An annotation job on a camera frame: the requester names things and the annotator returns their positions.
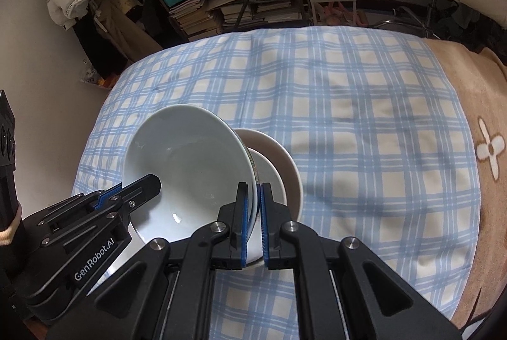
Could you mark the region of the stack of books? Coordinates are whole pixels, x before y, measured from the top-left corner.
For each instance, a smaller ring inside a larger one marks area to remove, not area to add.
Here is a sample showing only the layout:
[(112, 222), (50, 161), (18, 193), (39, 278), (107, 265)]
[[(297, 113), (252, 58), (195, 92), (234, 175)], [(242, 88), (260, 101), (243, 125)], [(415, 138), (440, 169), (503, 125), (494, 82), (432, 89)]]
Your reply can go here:
[(188, 41), (196, 41), (222, 33), (222, 18), (210, 9), (208, 0), (184, 0), (169, 10), (172, 20)]

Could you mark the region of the tan flower blanket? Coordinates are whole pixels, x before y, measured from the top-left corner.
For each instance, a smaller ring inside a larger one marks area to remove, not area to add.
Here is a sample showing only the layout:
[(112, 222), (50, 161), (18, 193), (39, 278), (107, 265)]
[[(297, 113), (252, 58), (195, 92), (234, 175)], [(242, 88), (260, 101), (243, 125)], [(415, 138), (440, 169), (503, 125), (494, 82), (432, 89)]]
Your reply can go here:
[(457, 91), (479, 174), (479, 237), (451, 319), (462, 328), (489, 312), (506, 286), (506, 65), (487, 47), (473, 53), (457, 42), (425, 42)]

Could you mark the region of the cherry plate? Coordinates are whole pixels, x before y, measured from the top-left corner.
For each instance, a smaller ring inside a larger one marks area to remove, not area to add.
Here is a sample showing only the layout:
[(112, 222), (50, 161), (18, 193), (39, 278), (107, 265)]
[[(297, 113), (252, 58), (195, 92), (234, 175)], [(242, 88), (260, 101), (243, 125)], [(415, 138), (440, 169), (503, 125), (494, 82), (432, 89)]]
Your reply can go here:
[[(236, 133), (253, 158), (260, 182), (270, 184), (273, 199), (287, 205), (299, 218), (303, 185), (291, 155), (275, 139), (253, 129)], [(239, 183), (247, 181), (246, 163), (214, 140), (200, 140), (180, 148), (160, 145), (142, 150), (132, 144), (125, 159), (123, 182), (146, 174), (159, 177), (159, 195), (132, 214), (132, 224), (143, 242), (162, 237), (175, 242), (216, 220), (222, 205), (231, 203)]]

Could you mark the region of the large white bowl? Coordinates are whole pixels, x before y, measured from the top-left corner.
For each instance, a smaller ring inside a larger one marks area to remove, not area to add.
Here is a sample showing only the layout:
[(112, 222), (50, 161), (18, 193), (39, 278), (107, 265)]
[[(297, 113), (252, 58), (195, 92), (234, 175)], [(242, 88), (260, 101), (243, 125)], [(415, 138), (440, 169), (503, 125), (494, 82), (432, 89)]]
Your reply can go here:
[(246, 233), (258, 213), (257, 170), (236, 132), (207, 109), (173, 105), (161, 109), (134, 133), (124, 157), (122, 182), (157, 176), (160, 193), (132, 213), (143, 242), (162, 237), (175, 242), (216, 220), (247, 184)]

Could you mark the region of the blue plaid tablecloth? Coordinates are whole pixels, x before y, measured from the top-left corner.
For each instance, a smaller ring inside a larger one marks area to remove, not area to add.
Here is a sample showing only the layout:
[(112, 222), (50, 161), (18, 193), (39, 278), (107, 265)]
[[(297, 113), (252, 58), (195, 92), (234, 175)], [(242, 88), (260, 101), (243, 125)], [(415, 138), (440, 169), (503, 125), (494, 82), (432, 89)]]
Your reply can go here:
[(195, 104), (293, 157), (303, 221), (360, 238), (447, 317), (479, 234), (473, 138), (437, 57), (416, 36), (351, 27), (255, 30), (127, 68), (100, 110), (75, 192), (117, 184), (127, 144), (166, 106)]

